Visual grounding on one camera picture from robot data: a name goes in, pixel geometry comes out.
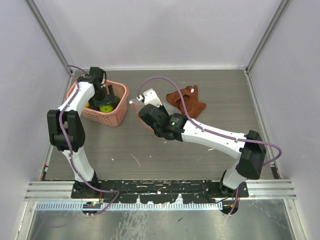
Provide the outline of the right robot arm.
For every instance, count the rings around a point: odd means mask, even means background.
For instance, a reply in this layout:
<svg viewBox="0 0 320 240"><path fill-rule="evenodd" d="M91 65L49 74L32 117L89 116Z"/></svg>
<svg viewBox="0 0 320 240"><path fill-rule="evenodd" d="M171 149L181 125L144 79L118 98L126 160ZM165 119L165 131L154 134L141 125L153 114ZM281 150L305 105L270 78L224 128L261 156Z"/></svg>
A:
<svg viewBox="0 0 320 240"><path fill-rule="evenodd" d="M164 107L151 104L145 105L138 117L159 138L204 145L234 158L235 164L224 171L219 182L219 191L225 197L233 196L242 182L258 180L261 176L266 148L256 131L247 134L224 131L180 113L168 114Z"/></svg>

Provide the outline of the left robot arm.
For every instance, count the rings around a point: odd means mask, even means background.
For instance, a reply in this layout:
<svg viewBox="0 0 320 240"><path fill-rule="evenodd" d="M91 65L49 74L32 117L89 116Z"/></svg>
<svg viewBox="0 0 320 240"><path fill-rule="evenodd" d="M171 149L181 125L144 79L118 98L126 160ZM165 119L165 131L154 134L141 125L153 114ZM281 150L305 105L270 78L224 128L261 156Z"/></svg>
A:
<svg viewBox="0 0 320 240"><path fill-rule="evenodd" d="M101 189L95 170L86 156L84 144L86 134L81 121L85 105L90 109L116 102L112 86L106 85L106 72L99 67L91 67L89 72L74 81L71 95L58 108L47 112L49 141L69 161L74 173L74 186L88 198L112 194L119 196L118 190Z"/></svg>

